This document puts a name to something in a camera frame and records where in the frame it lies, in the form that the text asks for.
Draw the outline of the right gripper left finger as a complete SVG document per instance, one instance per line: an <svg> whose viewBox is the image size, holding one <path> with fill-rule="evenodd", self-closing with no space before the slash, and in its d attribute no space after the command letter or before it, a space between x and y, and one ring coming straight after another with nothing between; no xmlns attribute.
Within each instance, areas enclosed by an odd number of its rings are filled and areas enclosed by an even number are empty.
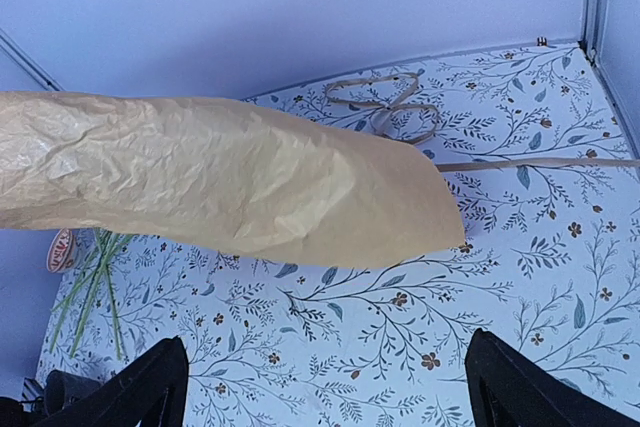
<svg viewBox="0 0 640 427"><path fill-rule="evenodd" d="M182 340L164 338L88 397L46 416L1 399L3 426L181 426L189 363Z"/></svg>

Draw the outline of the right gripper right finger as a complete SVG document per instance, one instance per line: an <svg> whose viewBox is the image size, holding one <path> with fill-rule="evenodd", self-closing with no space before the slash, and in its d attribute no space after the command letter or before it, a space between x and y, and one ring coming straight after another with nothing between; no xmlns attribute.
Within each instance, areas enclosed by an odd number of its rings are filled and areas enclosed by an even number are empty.
<svg viewBox="0 0 640 427"><path fill-rule="evenodd" d="M477 426L637 426L638 421L562 383L489 331L465 356Z"/></svg>

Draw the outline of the tan raffia ribbon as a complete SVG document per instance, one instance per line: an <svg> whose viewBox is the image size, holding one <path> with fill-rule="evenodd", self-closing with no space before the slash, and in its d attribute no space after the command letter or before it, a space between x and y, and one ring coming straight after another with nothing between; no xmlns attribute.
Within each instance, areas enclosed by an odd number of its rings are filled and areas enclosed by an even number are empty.
<svg viewBox="0 0 640 427"><path fill-rule="evenodd" d="M347 100L339 97L332 96L331 93L346 87L362 86L367 84L383 83L383 82L395 82L399 81L401 77L405 77L411 80L406 88L389 104L384 104L378 101L355 101ZM325 89L326 99L330 103L341 105L353 105L358 108L366 109L380 109L385 114L385 120L381 127L378 127L376 134L387 139L391 139L386 134L386 125L391 121L393 114L397 111L403 110L426 110L434 113L434 122L432 128L425 134L412 139L404 139L402 143L409 145L418 145L431 139L436 131L438 122L440 120L440 113L436 106L432 104L409 104L406 100L414 95L419 88L419 75L417 73L402 73L392 74L389 76L383 76L375 79L357 78L350 80L341 80L329 84ZM450 172L471 172L481 170L492 169L507 169L507 168L519 168L519 167L567 167L567 166L579 166L579 167L613 167L613 168L638 168L638 159L606 159L606 158L558 158L558 157L534 157L526 158L523 160L502 160L502 161L490 161L490 162L467 162L467 163L448 163L448 164L436 164L435 167L441 173Z"/></svg>

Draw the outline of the yellow wrapping paper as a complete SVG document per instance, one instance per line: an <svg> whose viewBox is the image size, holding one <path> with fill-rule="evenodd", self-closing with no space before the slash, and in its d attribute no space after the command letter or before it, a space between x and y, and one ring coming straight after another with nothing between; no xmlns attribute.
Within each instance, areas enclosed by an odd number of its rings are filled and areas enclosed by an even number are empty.
<svg viewBox="0 0 640 427"><path fill-rule="evenodd" d="M465 241L444 178L411 146L228 99L61 92L1 96L1 224L345 268Z"/></svg>

